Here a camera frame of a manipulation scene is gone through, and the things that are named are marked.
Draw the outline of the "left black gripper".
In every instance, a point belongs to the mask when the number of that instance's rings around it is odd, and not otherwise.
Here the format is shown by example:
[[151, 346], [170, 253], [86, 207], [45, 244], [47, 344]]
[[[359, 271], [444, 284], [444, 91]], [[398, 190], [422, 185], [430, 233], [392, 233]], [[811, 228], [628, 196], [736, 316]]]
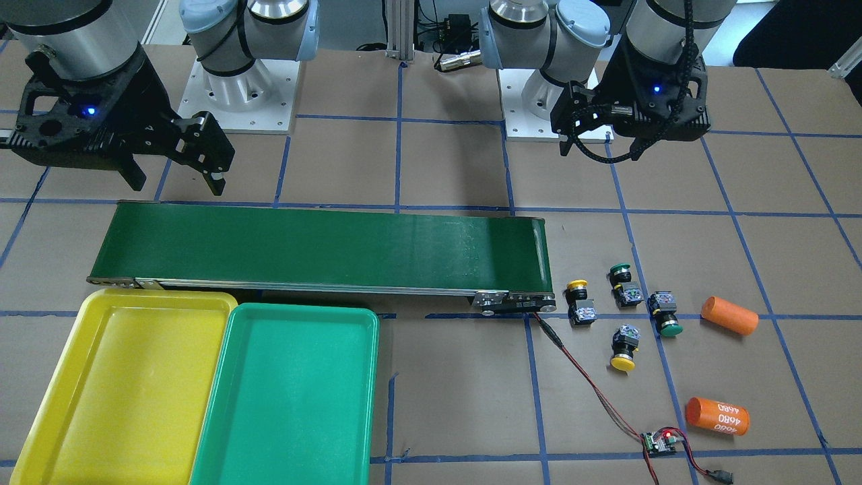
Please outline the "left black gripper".
[[552, 130], [572, 141], [576, 135], [610, 125], [637, 143], [652, 138], [695, 141], [710, 128], [707, 73], [698, 45], [673, 56], [670, 64], [638, 52], [623, 36], [592, 90], [572, 81], [550, 116]]

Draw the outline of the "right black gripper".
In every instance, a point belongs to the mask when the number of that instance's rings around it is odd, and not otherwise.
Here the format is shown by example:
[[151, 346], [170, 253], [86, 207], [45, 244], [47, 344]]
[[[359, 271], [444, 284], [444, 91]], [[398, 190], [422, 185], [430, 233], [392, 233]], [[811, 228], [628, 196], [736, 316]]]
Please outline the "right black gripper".
[[147, 177], [133, 157], [164, 156], [199, 172], [213, 195], [224, 193], [233, 144], [209, 111], [179, 119], [142, 46], [84, 81], [62, 79], [51, 59], [45, 46], [26, 57], [33, 74], [15, 127], [2, 131], [4, 150], [46, 168], [115, 171], [135, 190]]

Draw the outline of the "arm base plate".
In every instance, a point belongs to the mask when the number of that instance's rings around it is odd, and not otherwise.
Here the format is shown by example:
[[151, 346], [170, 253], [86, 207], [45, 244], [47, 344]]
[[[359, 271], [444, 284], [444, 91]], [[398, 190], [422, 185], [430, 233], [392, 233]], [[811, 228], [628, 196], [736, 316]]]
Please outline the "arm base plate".
[[288, 135], [303, 66], [284, 59], [257, 59], [245, 73], [218, 77], [196, 61], [176, 111], [183, 119], [207, 111], [227, 134]]
[[550, 115], [562, 88], [549, 83], [537, 69], [501, 69], [498, 81], [507, 138], [557, 142]]

